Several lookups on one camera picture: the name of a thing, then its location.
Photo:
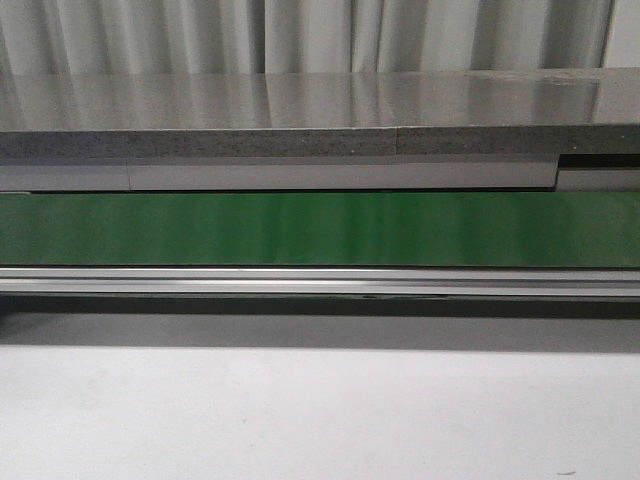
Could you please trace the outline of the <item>aluminium conveyor front rail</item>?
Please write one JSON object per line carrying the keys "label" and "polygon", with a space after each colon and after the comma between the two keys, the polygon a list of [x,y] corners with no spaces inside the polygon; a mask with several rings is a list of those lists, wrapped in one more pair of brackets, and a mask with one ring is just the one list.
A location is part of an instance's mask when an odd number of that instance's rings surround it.
{"label": "aluminium conveyor front rail", "polygon": [[636,298],[639,272],[608,269],[16,267],[4,294],[376,295]]}

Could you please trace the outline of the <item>grey-white pleated curtain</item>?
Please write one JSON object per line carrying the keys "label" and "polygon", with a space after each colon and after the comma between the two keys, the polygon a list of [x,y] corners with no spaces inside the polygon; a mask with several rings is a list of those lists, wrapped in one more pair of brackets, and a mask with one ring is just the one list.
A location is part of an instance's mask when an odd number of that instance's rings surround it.
{"label": "grey-white pleated curtain", "polygon": [[630,67],[635,1],[5,1],[5,74]]}

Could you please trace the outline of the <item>grey conveyor back rail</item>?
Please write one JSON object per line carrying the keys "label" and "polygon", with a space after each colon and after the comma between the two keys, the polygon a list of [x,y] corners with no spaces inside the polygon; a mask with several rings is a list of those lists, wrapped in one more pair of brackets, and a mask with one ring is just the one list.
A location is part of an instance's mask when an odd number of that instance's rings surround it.
{"label": "grey conveyor back rail", "polygon": [[616,154],[4,158],[1,189],[636,191],[639,158]]}

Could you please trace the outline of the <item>green conveyor belt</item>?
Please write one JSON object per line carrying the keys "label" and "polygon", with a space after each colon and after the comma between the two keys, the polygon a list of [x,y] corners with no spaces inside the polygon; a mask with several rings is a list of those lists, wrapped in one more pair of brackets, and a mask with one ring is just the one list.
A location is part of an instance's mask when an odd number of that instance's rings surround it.
{"label": "green conveyor belt", "polygon": [[5,194],[8,266],[634,269],[639,197],[598,192]]}

